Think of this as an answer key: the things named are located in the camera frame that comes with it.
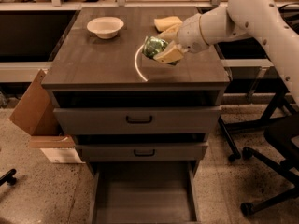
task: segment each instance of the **white bowl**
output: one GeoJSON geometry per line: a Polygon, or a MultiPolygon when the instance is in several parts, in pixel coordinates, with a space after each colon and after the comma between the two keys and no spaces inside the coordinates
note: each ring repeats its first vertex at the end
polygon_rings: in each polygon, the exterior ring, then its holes
{"type": "Polygon", "coordinates": [[[115,17],[93,19],[87,24],[87,29],[102,39],[110,39],[118,34],[123,21],[115,17]]]}

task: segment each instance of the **gray cabinet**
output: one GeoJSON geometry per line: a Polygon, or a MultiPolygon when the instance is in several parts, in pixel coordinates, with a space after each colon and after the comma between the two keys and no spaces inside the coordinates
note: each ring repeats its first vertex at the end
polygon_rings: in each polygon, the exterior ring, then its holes
{"type": "Polygon", "coordinates": [[[54,114],[94,174],[91,223],[198,223],[193,175],[217,125],[229,78],[216,50],[177,67],[138,56],[153,19],[195,7],[83,8],[42,82],[54,114]],[[115,16],[125,26],[101,40],[86,25],[115,16]]]}

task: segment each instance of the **box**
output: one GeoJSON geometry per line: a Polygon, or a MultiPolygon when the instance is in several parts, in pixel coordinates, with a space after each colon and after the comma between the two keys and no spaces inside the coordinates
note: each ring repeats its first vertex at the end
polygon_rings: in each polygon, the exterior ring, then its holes
{"type": "Polygon", "coordinates": [[[31,135],[28,147],[40,148],[51,162],[82,163],[72,138],[62,134],[54,106],[41,86],[45,75],[42,70],[37,73],[9,119],[31,135]]]}

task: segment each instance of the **black handle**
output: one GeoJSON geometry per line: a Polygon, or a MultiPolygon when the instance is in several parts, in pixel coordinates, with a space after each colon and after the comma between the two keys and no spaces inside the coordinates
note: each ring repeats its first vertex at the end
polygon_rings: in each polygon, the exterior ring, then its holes
{"type": "Polygon", "coordinates": [[[146,118],[132,118],[130,116],[126,116],[125,120],[130,124],[144,124],[144,123],[152,123],[152,116],[146,118]]]}
{"type": "Polygon", "coordinates": [[[141,151],[141,150],[136,150],[134,149],[134,155],[136,157],[152,157],[156,154],[156,150],[146,150],[146,151],[141,151]]]}

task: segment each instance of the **drawer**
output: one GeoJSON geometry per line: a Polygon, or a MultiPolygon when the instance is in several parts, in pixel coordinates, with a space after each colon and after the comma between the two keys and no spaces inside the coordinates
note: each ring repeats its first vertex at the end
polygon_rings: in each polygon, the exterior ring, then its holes
{"type": "Polygon", "coordinates": [[[54,114],[64,133],[210,133],[221,109],[183,108],[56,108],[54,114]]]}
{"type": "Polygon", "coordinates": [[[82,161],[200,161],[207,142],[198,144],[138,144],[76,146],[82,161]]]}
{"type": "Polygon", "coordinates": [[[200,223],[187,161],[98,163],[90,223],[200,223]]]}

